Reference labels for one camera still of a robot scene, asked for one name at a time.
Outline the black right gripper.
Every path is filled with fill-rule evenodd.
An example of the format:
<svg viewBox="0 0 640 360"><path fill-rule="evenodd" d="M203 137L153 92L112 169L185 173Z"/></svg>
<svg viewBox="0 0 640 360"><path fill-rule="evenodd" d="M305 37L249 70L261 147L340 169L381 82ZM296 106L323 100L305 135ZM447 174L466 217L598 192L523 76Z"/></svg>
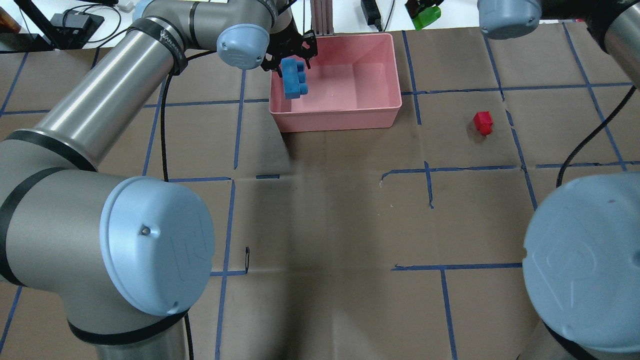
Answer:
<svg viewBox="0 0 640 360"><path fill-rule="evenodd" d="M410 18L417 18L426 9L439 7L442 2L443 0L407 0L404 6Z"/></svg>

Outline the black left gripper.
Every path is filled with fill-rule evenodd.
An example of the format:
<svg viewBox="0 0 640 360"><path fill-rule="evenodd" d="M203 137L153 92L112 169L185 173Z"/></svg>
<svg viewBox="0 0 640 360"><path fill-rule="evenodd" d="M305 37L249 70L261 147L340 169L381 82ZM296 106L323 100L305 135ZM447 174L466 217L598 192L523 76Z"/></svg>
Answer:
<svg viewBox="0 0 640 360"><path fill-rule="evenodd" d="M269 45L267 46L265 59L262 61L264 71L279 72L281 61L288 57L303 59L306 68L311 69L311 59L317 57L318 42L315 32L310 29L301 34L291 10L283 10L276 19L274 27L270 30Z"/></svg>

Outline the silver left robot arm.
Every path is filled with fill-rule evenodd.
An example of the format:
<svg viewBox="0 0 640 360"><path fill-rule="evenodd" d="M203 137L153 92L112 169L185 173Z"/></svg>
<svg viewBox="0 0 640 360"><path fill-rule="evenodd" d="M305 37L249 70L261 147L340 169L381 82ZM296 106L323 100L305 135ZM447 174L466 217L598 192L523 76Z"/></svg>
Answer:
<svg viewBox="0 0 640 360"><path fill-rule="evenodd" d="M1 141L1 281L57 296L100 360L187 360L215 230L189 187L103 172L189 52L242 70L301 39L290 0L142 0L121 41L35 126Z"/></svg>

